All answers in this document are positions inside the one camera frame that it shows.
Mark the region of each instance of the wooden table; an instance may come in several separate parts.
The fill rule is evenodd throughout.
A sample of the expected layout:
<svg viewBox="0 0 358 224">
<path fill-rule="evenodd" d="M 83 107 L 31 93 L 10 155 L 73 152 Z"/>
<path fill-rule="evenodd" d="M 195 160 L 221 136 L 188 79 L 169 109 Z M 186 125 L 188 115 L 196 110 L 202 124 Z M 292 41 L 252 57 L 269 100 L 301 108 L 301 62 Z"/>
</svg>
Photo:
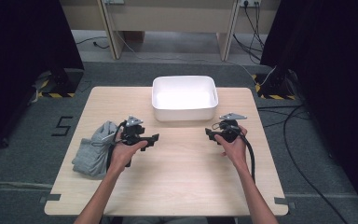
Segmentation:
<svg viewBox="0 0 358 224">
<path fill-rule="evenodd" d="M 105 208 L 106 216 L 248 216 L 241 182 L 221 146 L 210 141 L 205 128 L 229 112 L 248 119 L 239 124 L 255 152 L 256 184 L 275 215 L 286 215 L 284 198 L 274 161 L 269 151 L 253 95 L 245 88 L 217 88 L 219 106 L 214 119 L 160 122 L 154 118 L 151 87 L 96 87 L 92 90 L 68 147 L 48 201 L 48 215 L 78 215 L 101 180 L 74 172 L 75 157 L 82 138 L 91 138 L 107 120 L 119 124 L 129 115 L 142 119 L 143 136 L 159 133 L 159 140 L 145 152 L 137 152 L 131 167 L 119 177 Z"/>
</svg>

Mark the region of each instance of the handheld controller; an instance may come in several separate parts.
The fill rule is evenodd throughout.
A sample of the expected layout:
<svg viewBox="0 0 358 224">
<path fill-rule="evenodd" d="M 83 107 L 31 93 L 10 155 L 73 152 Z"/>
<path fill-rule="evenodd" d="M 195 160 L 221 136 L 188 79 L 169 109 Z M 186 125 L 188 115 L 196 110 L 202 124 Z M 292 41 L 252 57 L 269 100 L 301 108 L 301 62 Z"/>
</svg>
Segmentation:
<svg viewBox="0 0 358 224">
<path fill-rule="evenodd" d="M 118 125 L 117 130 L 114 135 L 114 138 L 113 138 L 114 142 L 112 143 L 112 146 L 109 148 L 109 154 L 108 154 L 108 158 L 107 158 L 107 162 L 106 162 L 106 170 L 110 166 L 112 152 L 116 146 L 116 136 L 117 136 L 117 133 L 119 132 L 121 127 L 124 127 L 124 128 L 123 128 L 122 133 L 120 134 L 120 139 L 121 139 L 120 141 L 124 145 L 132 146 L 132 145 L 137 144 L 138 142 L 145 140 L 145 141 L 147 141 L 147 145 L 145 147 L 141 148 L 141 151 L 146 151 L 147 147 L 152 147 L 154 145 L 154 143 L 158 141 L 159 133 L 153 134 L 151 137 L 141 137 L 140 136 L 140 134 L 145 133 L 145 128 L 141 126 L 142 123 L 143 123 L 142 120 L 137 119 L 136 117 L 130 115 L 127 120 L 124 120 L 123 122 L 121 122 Z M 131 166 L 131 161 L 126 165 L 126 167 L 130 167 L 130 166 Z"/>
<path fill-rule="evenodd" d="M 213 125 L 213 129 L 219 128 L 222 130 L 222 132 L 213 132 L 211 129 L 205 128 L 205 133 L 209 136 L 209 140 L 215 141 L 214 136 L 216 134 L 219 134 L 222 136 L 226 141 L 233 142 L 238 134 L 241 132 L 240 127 L 238 127 L 237 119 L 246 119 L 245 116 L 229 113 L 224 116 L 220 116 L 220 119 L 223 121 L 220 121 L 219 123 L 216 123 Z"/>
</svg>

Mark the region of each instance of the gray cloth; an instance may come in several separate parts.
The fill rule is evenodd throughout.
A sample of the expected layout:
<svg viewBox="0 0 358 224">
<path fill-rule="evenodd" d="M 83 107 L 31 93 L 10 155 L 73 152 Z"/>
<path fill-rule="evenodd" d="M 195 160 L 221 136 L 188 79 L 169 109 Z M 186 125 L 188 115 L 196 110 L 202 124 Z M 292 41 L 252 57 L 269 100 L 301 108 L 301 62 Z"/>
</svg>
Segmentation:
<svg viewBox="0 0 358 224">
<path fill-rule="evenodd" d="M 117 125 L 107 121 L 91 139 L 83 138 L 80 148 L 72 160 L 74 171 L 92 177 L 103 178 L 106 175 L 108 149 L 113 141 Z"/>
</svg>

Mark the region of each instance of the yellow black warning tape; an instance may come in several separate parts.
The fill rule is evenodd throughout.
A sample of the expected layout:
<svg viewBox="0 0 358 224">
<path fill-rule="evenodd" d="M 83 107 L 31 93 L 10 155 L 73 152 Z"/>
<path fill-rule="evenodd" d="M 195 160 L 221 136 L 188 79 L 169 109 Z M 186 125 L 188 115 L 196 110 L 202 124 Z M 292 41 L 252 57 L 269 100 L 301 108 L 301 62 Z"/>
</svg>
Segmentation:
<svg viewBox="0 0 358 224">
<path fill-rule="evenodd" d="M 38 97 L 51 97 L 51 98 L 64 98 L 64 97 L 74 97 L 74 92 L 65 92 L 65 91 L 75 91 L 75 90 L 59 90 L 57 92 L 56 84 L 54 81 L 47 79 L 43 82 Z"/>
<path fill-rule="evenodd" d="M 63 98 L 74 97 L 74 93 L 39 92 L 39 97 Z"/>
<path fill-rule="evenodd" d="M 258 75 L 252 75 L 254 81 L 255 81 L 255 91 L 257 92 L 258 97 L 263 99 L 274 99 L 274 100 L 295 100 L 296 97 L 290 93 L 290 87 L 288 87 L 287 94 L 276 94 L 276 92 L 265 92 L 260 86 L 261 83 L 263 83 L 264 79 L 266 78 L 266 75 L 258 76 Z"/>
</svg>

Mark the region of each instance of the cable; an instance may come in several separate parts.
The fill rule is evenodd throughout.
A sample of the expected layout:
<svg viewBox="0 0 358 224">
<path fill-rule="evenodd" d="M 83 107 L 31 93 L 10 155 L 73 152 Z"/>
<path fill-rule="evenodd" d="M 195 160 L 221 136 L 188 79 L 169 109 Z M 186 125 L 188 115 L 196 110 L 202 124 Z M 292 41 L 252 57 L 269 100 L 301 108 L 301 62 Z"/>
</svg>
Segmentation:
<svg viewBox="0 0 358 224">
<path fill-rule="evenodd" d="M 110 161 L 112 159 L 112 153 L 113 153 L 113 149 L 115 149 L 115 146 L 116 146 L 116 138 L 117 138 L 117 134 L 118 132 L 120 131 L 120 128 L 123 127 L 124 125 L 126 125 L 126 121 L 123 121 L 121 122 L 117 128 L 116 128 L 116 131 L 115 133 L 113 134 L 113 138 L 112 138 L 112 143 L 111 143 L 111 147 L 109 148 L 109 151 L 108 151 L 108 154 L 107 154 L 107 159 L 106 159 L 106 172 L 107 172 L 107 169 L 109 168 L 110 166 Z"/>
<path fill-rule="evenodd" d="M 278 114 L 287 115 L 287 114 L 284 114 L 284 113 L 279 113 L 277 111 L 267 111 L 267 112 L 274 112 L 274 113 L 278 113 Z M 307 118 L 302 118 L 302 117 L 298 116 L 299 114 L 302 114 L 302 113 L 305 113 L 305 111 L 304 112 L 299 112 L 299 113 L 293 115 L 293 117 L 296 117 L 298 119 L 307 119 Z M 276 123 L 272 123 L 272 124 L 269 124 L 269 125 L 265 125 L 265 126 L 263 126 L 263 128 L 269 128 L 269 127 L 272 127 L 272 126 L 275 126 L 275 125 L 278 125 L 278 124 L 282 124 L 282 123 L 284 123 L 284 120 L 276 122 Z"/>
<path fill-rule="evenodd" d="M 84 43 L 84 42 L 92 40 L 92 39 L 101 39 L 101 38 L 107 38 L 107 37 L 106 36 L 95 36 L 95 37 L 88 38 L 88 39 L 82 40 L 80 42 L 77 42 L 76 44 L 78 45 L 78 44 Z"/>
<path fill-rule="evenodd" d="M 238 63 L 233 63 L 230 61 L 211 61 L 211 60 L 206 60 L 206 59 L 183 59 L 183 58 L 179 58 L 179 57 L 175 57 L 175 58 L 159 58 L 159 57 L 149 57 L 149 58 L 145 58 L 145 57 L 141 57 L 139 56 L 135 50 L 133 50 L 128 44 L 127 42 L 124 40 L 123 37 L 121 37 L 121 35 L 119 34 L 118 31 L 117 32 L 117 36 L 118 38 L 121 39 L 121 41 L 123 41 L 124 45 L 135 55 L 135 58 L 137 59 L 141 59 L 141 60 L 179 60 L 179 61 L 185 61 L 185 62 L 206 62 L 206 63 L 231 63 L 231 64 L 235 64 L 237 66 L 240 66 L 241 68 L 243 68 L 243 70 L 245 70 L 245 72 L 249 75 L 249 77 L 251 77 L 252 81 L 254 82 L 255 85 L 259 85 L 257 82 L 255 82 L 255 80 L 253 79 L 252 74 L 248 71 L 248 69 L 246 69 L 243 65 L 240 65 Z"/>
<path fill-rule="evenodd" d="M 255 41 L 255 35 L 254 35 L 253 38 L 252 38 L 250 48 L 252 47 L 254 41 Z M 255 61 L 252 59 L 252 55 L 250 55 L 250 54 L 249 54 L 249 59 L 252 61 L 252 63 L 260 64 L 260 63 L 255 62 Z"/>
<path fill-rule="evenodd" d="M 255 54 L 252 53 L 252 50 L 258 50 L 258 49 L 252 49 L 251 47 L 247 47 L 246 45 L 242 44 L 238 38 L 235 36 L 235 34 L 233 35 L 234 39 L 237 41 L 238 45 L 240 45 L 240 47 L 247 52 L 248 54 L 252 55 L 253 57 L 257 58 L 258 61 L 260 61 L 261 59 L 259 57 L 257 57 Z"/>
<path fill-rule="evenodd" d="M 248 18 L 248 21 L 250 22 L 251 26 L 252 26 L 252 30 L 254 31 L 254 38 L 257 39 L 257 41 L 259 42 L 261 48 L 264 48 L 264 43 L 260 38 L 260 34 L 258 33 L 258 22 L 259 22 L 259 18 L 260 18 L 260 6 L 258 5 L 258 2 L 255 2 L 255 13 L 256 13 L 256 27 L 254 27 L 251 18 L 249 17 L 248 11 L 246 10 L 248 7 L 248 1 L 245 1 L 245 15 Z"/>
<path fill-rule="evenodd" d="M 312 184 L 310 183 L 310 181 L 308 180 L 308 178 L 304 175 L 304 173 L 300 170 L 299 166 L 297 165 L 292 152 L 290 150 L 289 144 L 287 143 L 287 137 L 286 137 L 286 124 L 287 121 L 293 116 L 293 114 L 303 105 L 299 105 L 297 106 L 287 117 L 287 119 L 284 121 L 283 124 L 283 139 L 284 139 L 284 144 L 286 146 L 287 152 L 289 154 L 290 159 L 293 162 L 293 165 L 297 168 L 297 170 L 299 171 L 299 173 L 302 175 L 302 177 L 305 179 L 305 181 L 307 181 L 307 183 L 322 197 L 322 199 L 324 199 L 324 201 L 334 210 L 334 212 L 339 216 L 339 218 L 344 222 L 344 223 L 348 223 L 345 218 L 338 212 L 338 210 L 336 209 L 336 207 L 334 205 L 332 205 L 325 197 L 324 195 Z"/>
<path fill-rule="evenodd" d="M 107 49 L 107 48 L 109 48 L 109 45 L 108 46 L 106 46 L 106 47 L 101 47 L 99 44 L 97 44 L 97 42 L 92 42 L 92 44 L 94 44 L 94 46 L 95 47 L 98 47 L 98 48 L 100 48 L 100 49 Z"/>
<path fill-rule="evenodd" d="M 245 137 L 245 133 L 243 133 L 242 131 L 233 129 L 231 124 L 229 124 L 228 122 L 224 122 L 224 121 L 221 121 L 220 123 L 215 123 L 212 125 L 212 129 L 214 129 L 214 130 L 216 130 L 218 128 L 222 129 L 222 127 L 224 127 L 223 129 L 225 130 L 225 132 L 229 132 L 229 131 L 234 132 L 237 136 L 239 136 L 241 138 L 243 143 L 245 143 L 245 145 L 248 147 L 249 155 L 251 156 L 251 176 L 255 182 L 255 154 L 254 154 L 252 145 L 249 143 L 249 141 Z"/>
<path fill-rule="evenodd" d="M 286 116 L 289 115 L 289 114 L 285 114 L 285 113 L 282 113 L 282 112 L 279 112 L 279 111 L 275 111 L 275 110 L 260 109 L 260 110 L 258 110 L 258 111 L 270 112 L 270 113 L 275 113 L 275 114 L 280 114 L 280 115 L 286 115 Z M 304 114 L 304 113 L 307 113 L 307 112 L 306 112 L 306 111 L 298 112 L 298 113 L 294 114 L 293 117 L 298 118 L 298 119 L 311 119 L 311 118 L 304 118 L 304 117 L 300 117 L 300 116 L 299 116 L 300 114 Z"/>
<path fill-rule="evenodd" d="M 255 85 L 260 86 L 260 87 L 263 86 L 267 82 L 267 80 L 269 79 L 269 76 L 271 76 L 272 72 L 275 70 L 276 67 L 277 66 L 275 66 L 274 68 L 272 68 L 271 71 L 269 71 L 269 73 L 267 74 L 266 78 L 264 78 L 264 80 L 263 80 L 263 82 L 261 84 L 258 84 L 257 82 L 255 82 Z"/>
</svg>

